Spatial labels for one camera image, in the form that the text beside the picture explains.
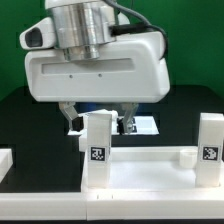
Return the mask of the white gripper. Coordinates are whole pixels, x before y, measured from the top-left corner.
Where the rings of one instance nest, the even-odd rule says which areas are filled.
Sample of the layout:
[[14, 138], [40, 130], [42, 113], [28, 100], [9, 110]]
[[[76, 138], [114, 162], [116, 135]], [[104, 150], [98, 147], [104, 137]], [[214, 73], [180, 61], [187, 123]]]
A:
[[137, 103], [158, 102], [170, 90], [165, 44], [159, 32], [120, 35], [101, 45], [99, 57], [93, 60], [67, 61], [64, 52], [54, 47], [56, 35], [50, 18], [21, 33], [19, 40], [28, 51], [25, 71], [31, 95], [38, 101], [60, 102], [71, 131], [84, 128], [75, 102], [120, 102], [122, 133], [130, 134]]

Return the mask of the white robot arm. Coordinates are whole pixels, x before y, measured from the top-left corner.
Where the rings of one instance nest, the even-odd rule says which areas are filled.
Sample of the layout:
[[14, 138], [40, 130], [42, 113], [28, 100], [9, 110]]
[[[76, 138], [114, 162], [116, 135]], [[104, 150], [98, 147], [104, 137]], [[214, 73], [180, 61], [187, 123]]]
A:
[[75, 131], [83, 128], [77, 102], [120, 103], [120, 132], [133, 130], [140, 103], [170, 90], [164, 31], [143, 19], [119, 24], [115, 0], [45, 0], [48, 16], [20, 34], [25, 71], [37, 101], [57, 102]]

